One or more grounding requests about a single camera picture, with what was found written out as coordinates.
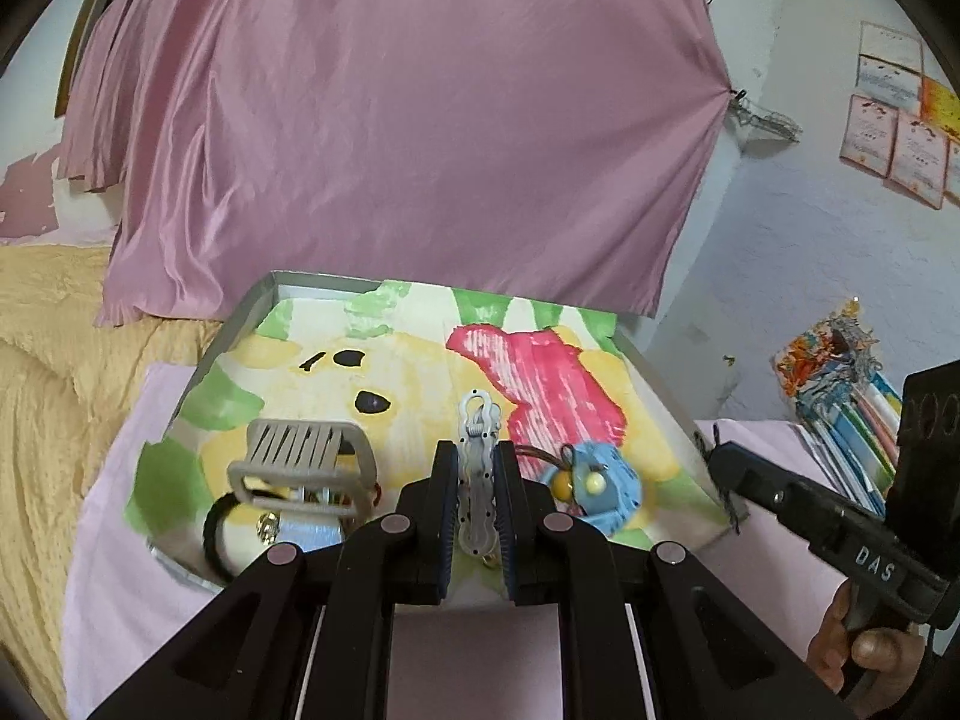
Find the black painted eye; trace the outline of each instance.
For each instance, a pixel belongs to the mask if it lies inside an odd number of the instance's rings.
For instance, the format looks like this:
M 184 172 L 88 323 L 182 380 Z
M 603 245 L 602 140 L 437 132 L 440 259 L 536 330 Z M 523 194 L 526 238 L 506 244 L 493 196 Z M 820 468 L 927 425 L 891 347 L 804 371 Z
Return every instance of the black painted eye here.
M 359 352 L 356 349 L 343 349 L 333 355 L 333 362 L 343 367 L 357 367 L 357 365 L 360 365 L 363 357 L 363 352 Z
M 326 352 L 317 352 L 313 357 L 311 357 L 309 360 L 304 360 L 297 367 L 302 368 L 304 371 L 309 373 L 310 368 L 314 365 L 314 362 L 320 362 L 325 354 Z
M 353 401 L 353 405 L 360 413 L 384 413 L 390 408 L 390 401 L 376 392 L 362 389 L 357 394 L 357 399 Z

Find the white wall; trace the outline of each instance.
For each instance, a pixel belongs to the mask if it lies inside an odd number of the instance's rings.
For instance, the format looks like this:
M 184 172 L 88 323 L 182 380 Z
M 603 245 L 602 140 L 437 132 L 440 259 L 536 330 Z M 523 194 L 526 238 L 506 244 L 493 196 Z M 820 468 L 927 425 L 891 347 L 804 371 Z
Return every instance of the white wall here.
M 767 76 L 783 1 L 713 0 L 710 6 L 710 18 L 717 42 L 727 60 L 733 87 L 748 90 L 754 100 L 760 97 Z M 680 291 L 680 285 L 693 267 L 739 161 L 740 144 L 736 134 L 731 129 L 725 129 L 720 134 L 707 173 L 670 257 L 658 315 L 654 319 L 633 317 L 630 321 L 634 339 L 641 350 L 650 343 L 656 326 L 667 313 Z
M 935 211 L 838 159 L 861 20 L 916 32 L 894 0 L 784 1 L 762 104 L 798 119 L 803 141 L 743 160 L 648 350 L 698 409 L 733 383 L 721 415 L 786 415 L 770 357 L 852 295 L 895 386 L 960 356 L 960 208 Z
M 54 0 L 34 24 L 0 76 L 0 179 L 8 165 L 56 146 L 64 120 L 54 119 L 56 90 L 67 43 L 83 0 Z M 54 181 L 61 231 L 100 230 L 119 218 L 122 193 L 88 194 L 77 182 Z

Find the human hand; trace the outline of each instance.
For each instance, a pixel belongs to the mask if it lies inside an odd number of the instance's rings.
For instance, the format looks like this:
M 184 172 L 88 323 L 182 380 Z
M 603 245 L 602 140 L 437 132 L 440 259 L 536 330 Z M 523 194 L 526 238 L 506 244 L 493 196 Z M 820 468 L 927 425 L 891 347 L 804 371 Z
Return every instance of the human hand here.
M 848 580 L 833 596 L 820 630 L 810 640 L 806 664 L 834 693 L 843 688 L 843 666 L 851 655 L 857 665 L 877 672 L 875 683 L 851 703 L 853 713 L 858 718 L 866 718 L 893 707 L 906 695 L 920 671 L 925 642 L 913 632 L 877 628 L 858 635 L 851 648 L 850 636 L 843 627 L 850 599 Z

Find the yellow bead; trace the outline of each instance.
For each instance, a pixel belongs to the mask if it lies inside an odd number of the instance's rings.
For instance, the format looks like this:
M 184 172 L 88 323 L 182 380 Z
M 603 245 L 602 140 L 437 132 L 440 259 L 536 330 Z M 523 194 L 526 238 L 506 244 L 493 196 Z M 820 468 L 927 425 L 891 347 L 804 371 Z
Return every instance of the yellow bead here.
M 569 503 L 573 500 L 573 474 L 569 471 L 557 471 L 550 480 L 550 493 L 558 501 Z
M 607 489 L 607 480 L 604 478 L 603 474 L 598 473 L 597 471 L 592 471 L 587 474 L 587 478 L 584 479 L 584 487 L 587 489 L 587 492 L 590 495 L 599 495 Z

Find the yellow blanket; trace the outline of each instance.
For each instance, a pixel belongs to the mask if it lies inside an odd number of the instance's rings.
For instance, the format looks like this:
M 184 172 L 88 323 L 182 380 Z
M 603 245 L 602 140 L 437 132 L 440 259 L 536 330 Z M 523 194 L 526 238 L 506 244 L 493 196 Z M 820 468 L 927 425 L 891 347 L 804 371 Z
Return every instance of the yellow blanket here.
M 80 503 L 151 362 L 197 362 L 216 322 L 95 328 L 105 248 L 0 247 L 0 643 L 64 717 L 61 612 Z

